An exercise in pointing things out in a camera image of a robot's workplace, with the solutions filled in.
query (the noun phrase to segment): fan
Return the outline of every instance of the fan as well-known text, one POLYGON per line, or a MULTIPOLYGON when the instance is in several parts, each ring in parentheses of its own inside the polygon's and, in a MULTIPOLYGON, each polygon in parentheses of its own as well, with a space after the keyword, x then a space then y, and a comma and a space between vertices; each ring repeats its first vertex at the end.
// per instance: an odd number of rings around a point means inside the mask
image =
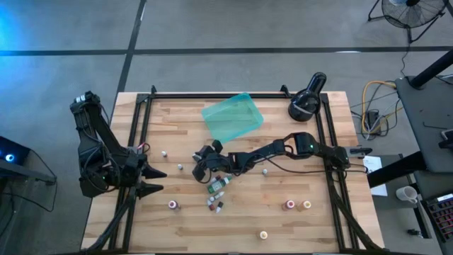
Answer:
POLYGON ((377 0, 368 13, 368 21, 385 18, 390 24, 408 31, 409 44, 420 39, 434 22, 442 17, 448 0, 377 0), (371 17, 376 5, 382 1, 383 16, 371 17), (430 25, 415 39, 412 39, 411 28, 417 28, 430 22, 430 25))

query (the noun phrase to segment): wooden table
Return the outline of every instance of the wooden table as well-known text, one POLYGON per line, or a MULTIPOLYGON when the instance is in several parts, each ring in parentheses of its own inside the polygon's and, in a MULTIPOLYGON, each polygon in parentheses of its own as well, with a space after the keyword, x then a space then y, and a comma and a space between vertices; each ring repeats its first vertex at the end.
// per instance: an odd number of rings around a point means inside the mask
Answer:
MULTIPOLYGON (((120 144, 126 145, 137 93, 120 93, 115 105, 111 128, 120 144)), ((357 137, 345 92, 328 92, 331 112, 340 146, 356 146, 357 137)), ((335 252, 338 251, 325 173, 291 174, 267 162, 260 163, 247 174, 234 178, 223 188, 224 203, 219 214, 207 207, 206 185, 192 176, 195 162, 193 152, 210 145, 212 138, 201 116, 204 107, 217 99, 159 99, 153 100, 147 132, 149 163, 168 174, 152 183, 164 186, 162 191, 137 200, 130 252, 146 253, 278 253, 278 252, 335 252), (168 156, 162 157, 161 151, 168 156), (177 165, 182 164, 181 171, 177 165), (269 173, 264 177, 261 171, 269 173), (309 210, 283 211, 288 199, 300 203, 309 200, 309 210), (178 201, 182 210, 168 209, 170 200, 178 201), (265 241, 257 232, 265 230, 265 241)), ((250 152, 291 132, 309 132, 318 139, 314 118, 298 123, 287 113, 287 99, 254 99, 264 117, 263 125, 243 137, 224 144, 227 152, 250 152)), ((324 132, 328 135, 325 116, 324 132)), ((138 143, 140 130, 137 131, 138 143)), ((322 159, 311 157, 291 160, 275 157, 275 162, 297 171, 324 170, 322 159)), ((350 169, 361 170, 359 166, 350 169)), ((367 177, 349 173, 346 179, 353 215, 375 243, 383 247, 381 231, 367 177)), ((85 229, 82 248, 89 247, 111 221, 117 193, 106 193, 93 199, 85 229)), ((342 218, 348 240, 348 228, 342 218)), ((121 245, 122 229, 117 246, 121 245)))

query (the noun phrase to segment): white mug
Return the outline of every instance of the white mug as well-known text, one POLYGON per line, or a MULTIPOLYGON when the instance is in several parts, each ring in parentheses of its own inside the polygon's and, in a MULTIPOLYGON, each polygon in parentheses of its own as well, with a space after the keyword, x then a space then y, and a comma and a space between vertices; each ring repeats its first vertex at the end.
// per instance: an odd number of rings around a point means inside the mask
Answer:
POLYGON ((396 190, 396 197, 401 201, 417 203, 417 191, 411 186, 405 186, 396 190))

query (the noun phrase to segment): gray floor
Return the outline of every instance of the gray floor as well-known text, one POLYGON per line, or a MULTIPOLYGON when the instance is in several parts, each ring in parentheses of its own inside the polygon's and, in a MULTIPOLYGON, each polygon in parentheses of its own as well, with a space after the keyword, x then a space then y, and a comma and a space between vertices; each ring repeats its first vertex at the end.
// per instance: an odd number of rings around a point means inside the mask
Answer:
MULTIPOLYGON (((373 0, 208 1, 148 0, 137 49, 203 47, 405 47, 406 33, 386 21, 366 22, 373 0)), ((126 50, 139 0, 0 0, 0 50, 126 50)), ((447 13, 414 46, 406 74, 417 74, 453 40, 447 13)), ((325 72, 325 90, 346 91, 350 104, 361 101, 371 80, 401 77, 404 52, 254 55, 134 56, 126 91, 276 91, 282 84, 304 88, 314 72, 325 72)), ((87 90, 101 96, 111 113, 125 62, 116 56, 0 57, 0 135, 35 149, 58 175, 55 211, 34 205, 20 212, 10 254, 76 251, 90 200, 81 195, 76 148, 79 138, 69 111, 72 99, 87 90)), ((448 69, 445 74, 453 73, 448 69)), ((377 95, 392 92, 383 87, 377 95)), ((384 110, 392 95, 372 104, 384 110)), ((410 154, 417 145, 403 111, 387 137, 360 144, 374 154, 410 154)), ((51 201, 53 188, 36 186, 35 199, 51 201)), ((409 237, 415 227, 409 210, 377 208, 386 248, 439 254, 433 239, 409 237)))

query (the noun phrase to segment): teal plastic tray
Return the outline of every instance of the teal plastic tray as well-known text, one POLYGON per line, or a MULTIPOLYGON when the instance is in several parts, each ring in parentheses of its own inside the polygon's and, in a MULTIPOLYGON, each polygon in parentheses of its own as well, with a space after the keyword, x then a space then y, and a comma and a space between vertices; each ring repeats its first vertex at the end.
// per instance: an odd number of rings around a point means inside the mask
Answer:
POLYGON ((263 116, 248 93, 240 93, 201 111, 214 139, 228 142, 263 124, 263 116))

